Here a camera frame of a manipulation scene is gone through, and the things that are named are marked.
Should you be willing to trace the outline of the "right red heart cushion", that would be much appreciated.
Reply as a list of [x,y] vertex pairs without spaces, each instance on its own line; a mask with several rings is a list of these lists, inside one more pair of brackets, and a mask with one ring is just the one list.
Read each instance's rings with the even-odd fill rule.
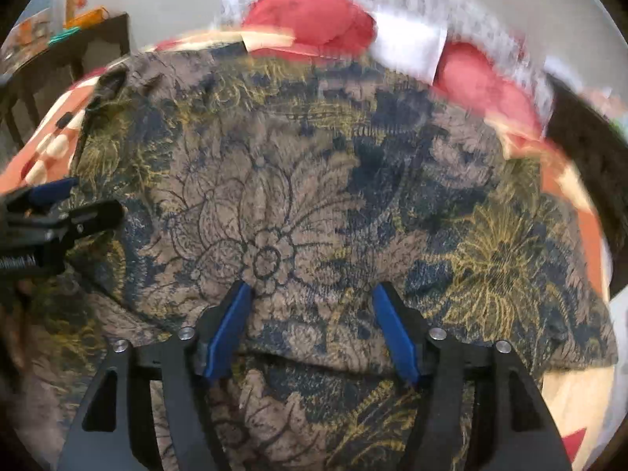
[[541,121],[530,97],[514,82],[498,75],[493,63],[472,44],[446,43],[433,88],[475,113],[498,114],[534,135],[541,134]]

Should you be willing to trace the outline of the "dark wooden side table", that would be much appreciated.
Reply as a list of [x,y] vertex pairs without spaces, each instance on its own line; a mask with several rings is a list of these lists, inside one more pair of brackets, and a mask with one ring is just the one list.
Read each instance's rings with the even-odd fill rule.
[[130,16],[127,13],[105,19],[86,29],[70,34],[67,38],[36,53],[13,73],[1,75],[1,120],[9,130],[9,136],[18,150],[24,148],[24,140],[18,130],[13,108],[18,101],[26,107],[31,128],[40,121],[34,95],[52,80],[57,69],[68,67],[72,81],[79,82],[85,75],[83,57],[88,46],[96,40],[116,45],[122,57],[130,53]]

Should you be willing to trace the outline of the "dark carved nightstand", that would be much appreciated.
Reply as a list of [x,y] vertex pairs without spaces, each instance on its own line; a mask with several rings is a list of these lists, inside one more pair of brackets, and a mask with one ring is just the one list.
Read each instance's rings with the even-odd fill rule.
[[575,163],[612,256],[611,294],[627,286],[627,144],[589,102],[553,75],[547,136]]

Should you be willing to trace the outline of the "orange red cream blanket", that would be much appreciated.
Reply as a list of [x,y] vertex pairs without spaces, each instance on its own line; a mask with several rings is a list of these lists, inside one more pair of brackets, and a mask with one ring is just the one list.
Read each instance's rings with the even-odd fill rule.
[[[193,52],[205,50],[217,51],[220,55],[234,54],[258,57],[257,55],[249,53],[245,46],[236,40],[229,40],[229,42],[224,45],[210,45],[202,49],[185,48],[181,50],[154,50],[137,55],[159,52]],[[82,205],[97,203],[104,200],[117,200],[114,198],[108,198],[90,203],[72,205],[71,198],[80,186],[79,177],[72,172],[72,164],[75,160],[76,154],[81,149],[81,129],[85,120],[86,110],[91,104],[91,99],[93,99],[95,87],[98,81],[102,75],[105,75],[110,70],[124,64],[124,62],[126,62],[129,58],[131,57],[127,57],[124,61],[121,61],[108,70],[105,70],[105,72],[102,72],[102,74],[98,75],[97,78],[76,86],[73,90],[70,90],[68,93],[64,94],[63,97],[58,99],[57,104],[54,108],[51,108],[46,119],[39,125],[31,141],[29,141],[24,147],[24,150],[22,150],[22,155],[28,159],[28,165],[22,169],[8,171],[4,177],[2,177],[1,197],[8,192],[13,192],[13,190],[24,186],[37,186],[61,180],[65,177],[75,177],[79,181],[79,184],[72,189],[68,199],[63,201],[60,205],[57,205],[57,207],[53,210],[54,214],[63,215],[67,212],[67,210],[71,210],[72,208],[80,207]],[[275,57],[263,58],[283,60],[283,58]],[[354,60],[353,58],[343,58],[342,60],[335,61],[284,61],[311,65],[327,65],[342,61],[355,62],[359,60],[371,60],[375,62],[369,57],[361,57],[357,60]],[[581,187],[577,175],[574,174],[570,168],[568,168],[567,163],[564,162],[564,159],[562,159],[561,156],[546,147],[541,141],[537,141],[536,139],[526,135],[512,133],[505,126],[494,126],[493,124],[484,121],[482,118],[479,119],[500,135],[504,151],[517,157],[534,156],[538,159],[543,159],[545,163],[543,169],[544,189],[551,195],[570,201],[571,205],[574,207],[577,214],[584,254],[586,254],[586,271],[588,272],[589,278],[592,280],[594,285],[601,290],[608,309],[608,294],[604,289],[604,285],[601,280],[601,229],[599,228],[597,218],[592,213],[588,197]],[[126,218],[126,207],[124,206],[124,203],[121,201],[119,202],[124,207],[124,218]],[[117,226],[117,228],[114,228],[114,230],[101,232],[76,240],[73,243],[73,247],[67,252],[64,260],[65,268],[59,274],[54,274],[54,276],[28,277],[28,279],[1,279],[1,368],[7,375],[6,380],[1,386],[1,403],[9,411],[9,420],[11,420],[11,423],[9,423],[9,426],[4,430],[1,438],[1,465],[3,469],[24,470],[31,468],[46,468],[61,470],[58,469],[57,465],[60,461],[65,443],[63,444],[62,451],[58,457],[57,464],[53,468],[48,468],[30,451],[27,444],[20,437],[17,426],[21,406],[24,404],[27,397],[28,373],[32,363],[29,342],[30,330],[32,326],[31,308],[33,300],[37,288],[40,285],[45,284],[50,281],[50,279],[55,279],[56,277],[61,276],[67,270],[70,253],[75,250],[76,247],[91,238],[117,231],[123,223],[124,220]],[[374,315],[376,326],[379,330],[381,330],[381,327],[379,327],[375,317],[374,308],[372,307],[372,292],[378,284],[383,282],[389,281],[377,283],[374,287],[372,287],[371,291],[371,310]],[[236,469],[233,462],[231,462],[231,459],[227,454],[226,446],[219,436],[218,424],[210,407],[209,392],[213,387],[219,386],[233,375],[239,348],[243,343],[247,330],[247,322],[252,312],[254,299],[256,298],[256,293],[254,292],[253,287],[251,285],[249,286],[253,290],[251,310],[248,315],[241,340],[239,341],[239,345],[233,354],[230,373],[225,378],[220,378],[220,380],[211,384],[204,392],[205,405],[209,409],[214,429],[217,432],[217,436],[223,446],[230,464],[230,467],[227,470],[238,469]],[[416,309],[415,307],[408,305],[408,303],[401,297],[401,294],[397,289],[396,291],[401,300],[405,302],[405,305],[411,307],[411,309]],[[422,316],[433,327],[441,327],[446,332],[456,337],[455,333],[451,330],[446,330],[441,324],[428,320],[423,314]],[[182,327],[192,327],[196,324],[199,317],[195,322],[184,324]],[[178,330],[182,329],[182,327],[171,330],[161,339],[157,339],[149,343],[142,343],[141,345],[137,345],[129,339],[127,340],[129,340],[132,345],[135,345],[135,347],[151,345],[152,343],[167,340],[170,336],[177,333]],[[99,363],[94,376],[89,380],[86,391],[103,362],[106,352],[108,352],[108,346],[118,339],[126,338],[109,337],[105,339],[102,360]],[[493,343],[498,340],[508,341],[508,339],[502,338],[489,343],[476,343],[464,341],[458,337],[456,337],[456,339],[464,343],[472,343],[473,345],[493,345]],[[387,349],[386,343],[385,347],[387,353],[390,355],[391,363],[393,365],[392,357],[389,349]],[[543,400],[550,411],[553,421],[556,423],[560,436],[563,440],[566,453],[571,462],[571,469],[568,470],[583,469],[594,450],[596,440],[601,432],[601,426],[604,423],[604,413],[606,412],[609,404],[609,394],[613,382],[615,363],[609,367],[595,367],[588,369],[551,369],[546,371],[541,378],[535,378],[524,364],[528,373],[535,381],[535,384],[537,384],[538,389],[540,389]],[[402,385],[407,386],[413,391],[413,393],[418,395],[419,401],[416,413],[418,414],[419,409],[422,406],[423,393],[402,380],[397,375],[394,365],[393,371],[396,380],[400,381]],[[157,445],[159,446],[160,457],[163,464],[163,467],[160,470],[182,470],[178,466],[177,458],[175,458],[175,450],[173,449],[172,440],[170,439],[163,401],[163,387],[161,383],[153,382],[150,385],[150,390],[153,420],[155,428],[157,429]],[[415,418],[416,415],[411,424],[410,433],[412,431]],[[465,459],[466,452],[464,450],[460,450],[453,461],[453,465],[448,470],[468,470],[465,467]]]

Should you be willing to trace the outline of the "left red heart cushion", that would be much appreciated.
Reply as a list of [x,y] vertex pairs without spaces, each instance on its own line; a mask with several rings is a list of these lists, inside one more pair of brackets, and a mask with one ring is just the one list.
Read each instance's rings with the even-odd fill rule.
[[290,31],[299,46],[360,55],[376,38],[376,23],[352,0],[257,0],[244,28]]

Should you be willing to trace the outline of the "white small pillow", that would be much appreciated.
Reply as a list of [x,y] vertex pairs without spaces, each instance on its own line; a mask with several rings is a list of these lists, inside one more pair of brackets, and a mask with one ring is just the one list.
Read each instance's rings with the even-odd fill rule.
[[447,40],[447,28],[390,9],[375,10],[376,39],[369,47],[381,65],[432,84]]

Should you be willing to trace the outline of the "floral brown blue garment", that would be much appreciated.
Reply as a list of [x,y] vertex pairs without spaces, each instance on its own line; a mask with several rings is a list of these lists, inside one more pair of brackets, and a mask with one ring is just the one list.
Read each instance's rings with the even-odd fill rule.
[[105,339],[161,339],[238,279],[256,298],[209,392],[238,470],[396,466],[419,397],[372,314],[382,281],[464,341],[508,339],[535,378],[612,366],[576,211],[544,165],[371,60],[129,58],[95,87],[71,198],[126,218],[37,288],[20,437],[53,468]]

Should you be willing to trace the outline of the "red heart cushion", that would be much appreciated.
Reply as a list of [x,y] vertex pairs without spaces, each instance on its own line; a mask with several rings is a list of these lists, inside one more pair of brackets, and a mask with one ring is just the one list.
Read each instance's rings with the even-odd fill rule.
[[541,121],[530,97],[514,82],[498,75],[493,63],[472,44],[446,43],[433,88],[475,113],[498,114],[534,135],[541,134]]
[[352,0],[257,0],[244,28],[290,31],[299,46],[360,55],[376,38],[376,23]]

